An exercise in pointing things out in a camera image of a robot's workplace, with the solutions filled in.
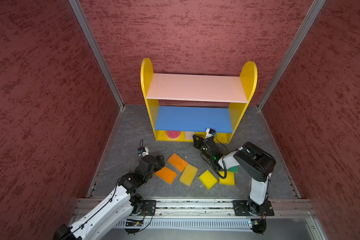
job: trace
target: red wall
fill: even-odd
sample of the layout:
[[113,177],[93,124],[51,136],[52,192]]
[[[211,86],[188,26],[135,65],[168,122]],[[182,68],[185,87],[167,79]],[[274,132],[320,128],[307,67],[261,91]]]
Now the red wall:
[[255,61],[257,104],[312,0],[80,3],[125,103],[144,104],[140,66],[149,57],[157,73],[231,76]]
[[330,239],[360,239],[360,1],[327,0],[263,108]]
[[118,106],[67,0],[0,1],[0,239],[52,239]]

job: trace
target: black mounting plate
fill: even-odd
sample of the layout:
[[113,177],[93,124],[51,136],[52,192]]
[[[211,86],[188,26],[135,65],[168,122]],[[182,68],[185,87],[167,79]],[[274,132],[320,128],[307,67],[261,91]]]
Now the black mounting plate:
[[[235,216],[251,216],[254,217],[250,212],[247,210],[247,200],[233,200],[233,209],[235,211]],[[274,216],[275,213],[273,212],[273,207],[270,201],[265,203],[265,214],[267,216]]]
[[[155,211],[156,211],[156,200],[145,200],[143,199],[143,207],[145,207],[146,210],[150,210],[152,212],[152,215],[155,215]],[[142,216],[143,215],[143,211],[140,211],[136,216]],[[146,212],[147,216],[152,216],[150,212]]]

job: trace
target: marble-patterned floor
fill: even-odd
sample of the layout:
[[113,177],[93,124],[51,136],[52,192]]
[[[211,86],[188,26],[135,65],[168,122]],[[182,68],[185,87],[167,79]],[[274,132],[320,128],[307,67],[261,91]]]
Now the marble-patterned floor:
[[[104,165],[96,190],[92,193],[95,196],[107,195],[115,187],[117,179],[128,171],[134,171],[137,167],[137,149],[139,141],[144,140],[151,155],[163,155],[167,160],[174,152],[186,160],[189,164],[198,168],[197,175],[190,187],[179,181],[181,173],[171,164],[166,166],[178,173],[172,185],[156,175],[143,185],[139,193],[143,197],[220,197],[220,198],[247,198],[250,193],[250,176],[239,167],[239,173],[235,174],[235,185],[221,185],[217,183],[210,190],[198,179],[205,170],[210,170],[218,179],[217,175],[210,169],[210,166],[201,159],[200,151],[193,147],[191,142],[167,142],[155,141],[152,127],[149,121],[147,108],[140,105],[127,105],[113,142],[111,151]],[[229,151],[242,146],[250,141],[276,158],[269,137],[261,122],[258,111],[254,106],[248,107],[238,129],[230,144],[226,144]],[[223,146],[218,144],[220,150],[225,152]],[[276,164],[269,183],[268,193],[270,198],[296,198],[292,191],[284,168]]]

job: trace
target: toy shelf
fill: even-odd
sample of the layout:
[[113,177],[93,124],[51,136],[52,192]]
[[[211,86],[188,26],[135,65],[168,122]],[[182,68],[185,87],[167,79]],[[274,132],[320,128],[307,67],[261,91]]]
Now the toy shelf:
[[[220,142],[229,143],[256,89],[257,67],[254,62],[246,62],[239,77],[164,74],[154,73],[151,60],[144,58],[140,77],[157,141],[172,141],[166,131],[180,131],[180,137],[174,141],[192,142],[188,132],[205,137],[206,129],[212,128]],[[159,99],[230,105],[228,108],[160,106]]]

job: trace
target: pink round sponge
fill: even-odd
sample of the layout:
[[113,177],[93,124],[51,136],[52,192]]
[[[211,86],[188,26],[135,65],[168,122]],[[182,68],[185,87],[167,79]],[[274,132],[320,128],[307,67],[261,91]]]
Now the pink round sponge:
[[180,137],[180,131],[167,131],[167,136],[171,140],[176,140]]

